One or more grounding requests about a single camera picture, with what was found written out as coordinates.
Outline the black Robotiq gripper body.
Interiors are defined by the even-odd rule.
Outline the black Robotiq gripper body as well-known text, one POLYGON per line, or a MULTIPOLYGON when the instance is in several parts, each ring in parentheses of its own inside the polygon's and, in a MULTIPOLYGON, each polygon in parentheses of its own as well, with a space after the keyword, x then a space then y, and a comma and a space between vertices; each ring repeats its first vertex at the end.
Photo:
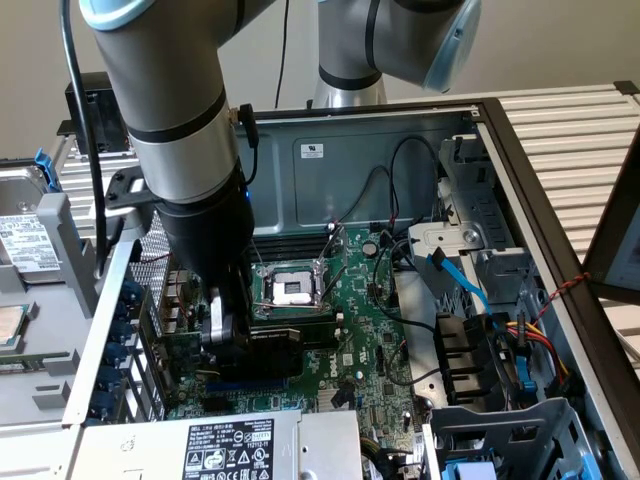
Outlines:
POLYGON ((202 201, 155 203, 172 253, 208 290, 238 294, 248 284, 246 250, 255 221, 247 193, 244 172, 235 166, 222 187, 202 201))

